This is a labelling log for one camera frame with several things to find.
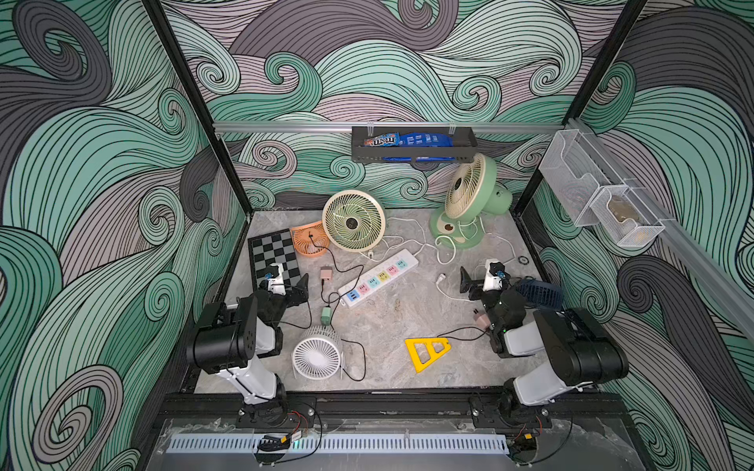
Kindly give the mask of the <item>pink usb charger adapter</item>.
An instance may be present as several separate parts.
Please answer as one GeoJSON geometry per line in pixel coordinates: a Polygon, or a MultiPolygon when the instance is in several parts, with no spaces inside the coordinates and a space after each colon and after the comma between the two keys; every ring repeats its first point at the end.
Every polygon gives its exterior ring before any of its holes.
{"type": "Polygon", "coordinates": [[[333,278],[333,269],[331,267],[322,267],[320,269],[320,279],[323,282],[329,282],[333,278]]]}

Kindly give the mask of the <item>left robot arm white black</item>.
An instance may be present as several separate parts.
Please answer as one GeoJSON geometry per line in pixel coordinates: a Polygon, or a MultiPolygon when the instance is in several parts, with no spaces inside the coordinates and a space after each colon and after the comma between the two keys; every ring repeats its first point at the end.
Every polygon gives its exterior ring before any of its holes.
{"type": "Polygon", "coordinates": [[[281,353],[283,315],[308,302],[308,280],[304,274],[294,285],[285,282],[275,263],[249,296],[231,305],[218,301],[204,306],[188,343],[188,363],[228,381],[246,405],[283,402],[282,381],[261,360],[281,353]]]}

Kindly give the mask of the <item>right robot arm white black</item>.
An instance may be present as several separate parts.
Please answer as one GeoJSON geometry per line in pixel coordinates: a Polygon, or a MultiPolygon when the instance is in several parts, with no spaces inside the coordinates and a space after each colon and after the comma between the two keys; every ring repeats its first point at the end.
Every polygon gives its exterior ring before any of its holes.
{"type": "Polygon", "coordinates": [[[515,282],[501,261],[489,259],[481,279],[459,269],[459,292],[482,304],[476,327],[498,357],[547,355],[532,371],[507,382],[513,405],[544,405],[630,372],[628,356],[602,324],[585,308],[566,308],[561,290],[552,284],[515,282]]]}

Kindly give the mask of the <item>white multicolour power strip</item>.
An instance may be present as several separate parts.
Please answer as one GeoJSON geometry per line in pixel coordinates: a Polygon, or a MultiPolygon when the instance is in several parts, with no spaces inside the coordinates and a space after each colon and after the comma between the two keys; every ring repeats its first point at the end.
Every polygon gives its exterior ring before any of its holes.
{"type": "Polygon", "coordinates": [[[355,307],[367,298],[373,298],[375,294],[382,292],[418,266],[418,259],[403,249],[339,288],[340,303],[347,307],[355,307]]]}

